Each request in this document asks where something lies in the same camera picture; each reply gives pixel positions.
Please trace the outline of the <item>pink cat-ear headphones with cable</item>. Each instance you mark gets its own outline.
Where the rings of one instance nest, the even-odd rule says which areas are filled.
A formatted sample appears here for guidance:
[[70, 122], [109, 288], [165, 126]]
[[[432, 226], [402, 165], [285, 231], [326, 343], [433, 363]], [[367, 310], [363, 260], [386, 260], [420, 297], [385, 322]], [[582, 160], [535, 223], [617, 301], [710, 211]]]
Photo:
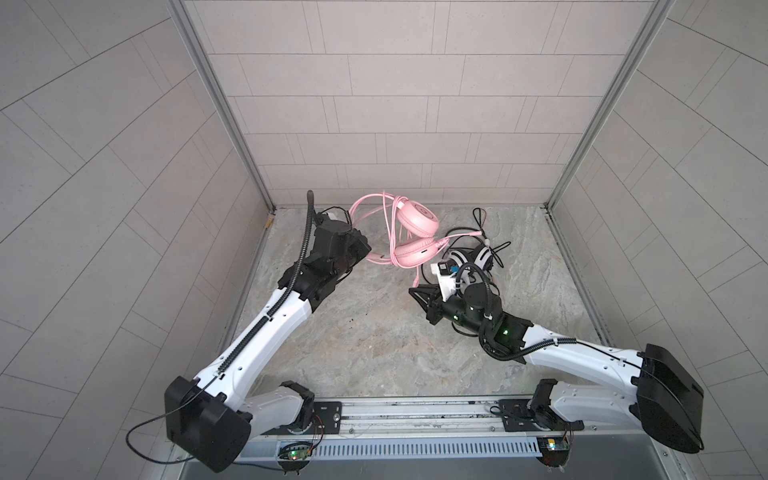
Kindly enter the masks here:
[[366, 259], [378, 265], [414, 270], [413, 287], [419, 286], [421, 266], [445, 250], [449, 236], [438, 237], [438, 217], [421, 203], [405, 196], [372, 193], [360, 197], [348, 210], [353, 226], [379, 211], [384, 214], [388, 252], [371, 252]]

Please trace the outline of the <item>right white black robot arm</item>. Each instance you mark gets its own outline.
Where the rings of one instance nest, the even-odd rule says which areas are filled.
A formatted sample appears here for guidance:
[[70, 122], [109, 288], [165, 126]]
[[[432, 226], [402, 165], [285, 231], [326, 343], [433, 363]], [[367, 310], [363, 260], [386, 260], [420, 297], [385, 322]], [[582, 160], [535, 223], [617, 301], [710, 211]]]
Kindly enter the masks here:
[[542, 428], [558, 431], [586, 421], [627, 425], [683, 453], [703, 450], [703, 389], [666, 348], [617, 349], [560, 335], [505, 312], [500, 297], [481, 283], [448, 297], [437, 285], [413, 287], [409, 294], [431, 324], [448, 320], [467, 330], [497, 361], [586, 380], [584, 386], [540, 381], [529, 410]]

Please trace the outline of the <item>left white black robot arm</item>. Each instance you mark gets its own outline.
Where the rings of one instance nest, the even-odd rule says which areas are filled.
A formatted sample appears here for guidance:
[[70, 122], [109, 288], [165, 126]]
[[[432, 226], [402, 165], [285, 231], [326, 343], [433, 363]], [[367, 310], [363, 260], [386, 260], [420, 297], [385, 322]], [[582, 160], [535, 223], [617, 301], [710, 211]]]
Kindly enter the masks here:
[[288, 337], [307, 320], [371, 248], [344, 214], [311, 211], [299, 260], [281, 277], [249, 327], [193, 379], [177, 377], [164, 393], [168, 439], [219, 473], [248, 441], [286, 428], [314, 433], [314, 398], [308, 388], [285, 381], [257, 396], [249, 391]]

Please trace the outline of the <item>right circuit board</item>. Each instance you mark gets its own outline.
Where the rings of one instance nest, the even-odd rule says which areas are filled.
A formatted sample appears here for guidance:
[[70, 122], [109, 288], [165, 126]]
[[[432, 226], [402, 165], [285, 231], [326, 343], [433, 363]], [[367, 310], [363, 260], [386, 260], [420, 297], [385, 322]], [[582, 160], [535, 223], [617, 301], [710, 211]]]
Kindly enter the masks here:
[[565, 437], [538, 437], [541, 456], [538, 460], [551, 468], [564, 467], [570, 456], [570, 444]]

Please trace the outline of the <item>white ventilation grille strip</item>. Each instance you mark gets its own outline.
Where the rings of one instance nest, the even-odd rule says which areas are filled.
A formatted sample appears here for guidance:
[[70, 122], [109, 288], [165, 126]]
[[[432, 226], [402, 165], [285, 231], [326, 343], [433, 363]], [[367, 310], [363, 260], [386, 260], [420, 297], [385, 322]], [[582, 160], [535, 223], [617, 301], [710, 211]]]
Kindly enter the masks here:
[[541, 456], [535, 437], [342, 438], [323, 440], [310, 459], [362, 461]]

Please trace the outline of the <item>left green circuit board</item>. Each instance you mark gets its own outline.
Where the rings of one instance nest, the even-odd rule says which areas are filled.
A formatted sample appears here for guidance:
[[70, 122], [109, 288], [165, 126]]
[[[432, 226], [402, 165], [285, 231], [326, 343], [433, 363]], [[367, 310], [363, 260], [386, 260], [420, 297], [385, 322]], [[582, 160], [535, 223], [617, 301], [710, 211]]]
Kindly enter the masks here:
[[284, 445], [278, 450], [277, 462], [285, 471], [298, 471], [309, 463], [313, 449], [314, 444], [307, 441]]

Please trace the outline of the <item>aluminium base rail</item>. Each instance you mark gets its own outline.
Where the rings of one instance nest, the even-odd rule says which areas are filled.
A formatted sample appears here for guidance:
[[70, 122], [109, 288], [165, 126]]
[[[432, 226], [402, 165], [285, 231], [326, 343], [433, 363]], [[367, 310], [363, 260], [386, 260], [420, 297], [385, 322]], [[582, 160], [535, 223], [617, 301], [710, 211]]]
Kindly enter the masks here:
[[[215, 416], [247, 422], [250, 437], [268, 436], [280, 426], [306, 429], [315, 426], [314, 435], [374, 437], [423, 435], [469, 435], [483, 433], [548, 434], [557, 432], [506, 432], [500, 417], [489, 408], [502, 399], [525, 399], [529, 406], [549, 405], [568, 422], [583, 421], [582, 431], [640, 431], [641, 421], [630, 411], [625, 396], [592, 385], [556, 382], [541, 386], [532, 395], [459, 397], [384, 397], [309, 400], [286, 387], [251, 397], [235, 409], [215, 401]], [[316, 401], [343, 404], [340, 431], [325, 434], [320, 419], [313, 414]]]

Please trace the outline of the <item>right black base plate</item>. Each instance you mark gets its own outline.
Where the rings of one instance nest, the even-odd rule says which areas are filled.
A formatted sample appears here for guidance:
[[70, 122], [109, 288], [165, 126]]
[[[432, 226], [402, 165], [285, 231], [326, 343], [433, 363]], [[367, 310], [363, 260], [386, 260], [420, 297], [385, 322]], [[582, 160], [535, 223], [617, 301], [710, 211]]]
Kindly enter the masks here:
[[583, 421], [568, 422], [549, 405], [529, 406], [525, 399], [502, 399], [489, 408], [492, 415], [500, 417], [506, 432], [571, 432], [582, 431]]

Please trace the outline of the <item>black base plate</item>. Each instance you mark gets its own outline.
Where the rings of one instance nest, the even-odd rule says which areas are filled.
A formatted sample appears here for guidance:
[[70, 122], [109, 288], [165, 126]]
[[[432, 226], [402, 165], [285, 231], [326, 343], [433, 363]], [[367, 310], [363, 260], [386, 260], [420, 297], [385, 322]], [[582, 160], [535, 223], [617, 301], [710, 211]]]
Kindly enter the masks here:
[[582, 431], [583, 421], [568, 422], [549, 405], [529, 406], [525, 399], [502, 399], [489, 408], [492, 415], [500, 417], [506, 432], [571, 432]]
[[[340, 431], [343, 404], [340, 401], [316, 401], [313, 406], [313, 414], [316, 415], [325, 431], [325, 434], [335, 435]], [[280, 426], [269, 430], [266, 435], [309, 435], [315, 432], [315, 426], [310, 423], [304, 430]]]

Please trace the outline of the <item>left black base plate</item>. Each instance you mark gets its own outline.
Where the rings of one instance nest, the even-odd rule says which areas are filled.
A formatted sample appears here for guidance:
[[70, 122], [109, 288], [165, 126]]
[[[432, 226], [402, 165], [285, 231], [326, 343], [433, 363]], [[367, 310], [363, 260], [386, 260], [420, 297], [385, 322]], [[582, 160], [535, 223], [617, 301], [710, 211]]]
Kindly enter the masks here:
[[[316, 401], [313, 406], [313, 414], [316, 415], [325, 431], [325, 434], [335, 435], [340, 431], [343, 404], [340, 401]], [[315, 426], [310, 423], [304, 430], [280, 426], [269, 430], [266, 435], [309, 435], [315, 432]]]

